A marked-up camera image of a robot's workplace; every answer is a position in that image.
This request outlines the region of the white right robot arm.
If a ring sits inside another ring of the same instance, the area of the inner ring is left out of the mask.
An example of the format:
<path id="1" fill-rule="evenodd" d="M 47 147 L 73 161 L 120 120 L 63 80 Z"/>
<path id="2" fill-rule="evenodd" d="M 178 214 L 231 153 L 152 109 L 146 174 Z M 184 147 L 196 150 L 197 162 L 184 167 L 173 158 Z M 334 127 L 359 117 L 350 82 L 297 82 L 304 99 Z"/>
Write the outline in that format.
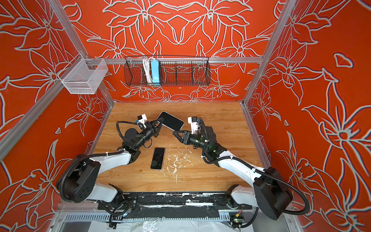
<path id="1" fill-rule="evenodd" d="M 283 213 L 305 215 L 309 212 L 310 203 L 302 191 L 285 182 L 276 169 L 257 167 L 233 155 L 217 142 L 212 127 L 205 127 L 198 132 L 174 131 L 173 135 L 182 144 L 202 149 L 202 159 L 207 164 L 232 172 L 252 187 L 252 190 L 241 185 L 231 187 L 230 197 L 233 202 L 257 207 L 273 220 L 277 220 Z"/>

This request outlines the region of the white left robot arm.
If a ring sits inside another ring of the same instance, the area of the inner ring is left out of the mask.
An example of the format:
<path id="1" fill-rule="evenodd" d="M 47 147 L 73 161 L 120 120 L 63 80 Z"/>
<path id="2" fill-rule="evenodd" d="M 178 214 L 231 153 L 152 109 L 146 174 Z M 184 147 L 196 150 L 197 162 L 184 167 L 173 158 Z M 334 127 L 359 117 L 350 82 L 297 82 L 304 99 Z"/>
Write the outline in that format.
<path id="1" fill-rule="evenodd" d="M 115 186 L 97 183 L 100 174 L 119 166 L 134 163 L 145 143 L 158 137 L 164 118 L 148 121 L 145 115 L 136 122 L 117 121 L 117 132 L 122 146 L 115 152 L 75 157 L 57 182 L 62 200 L 80 203 L 84 200 L 113 202 L 122 191 Z"/>

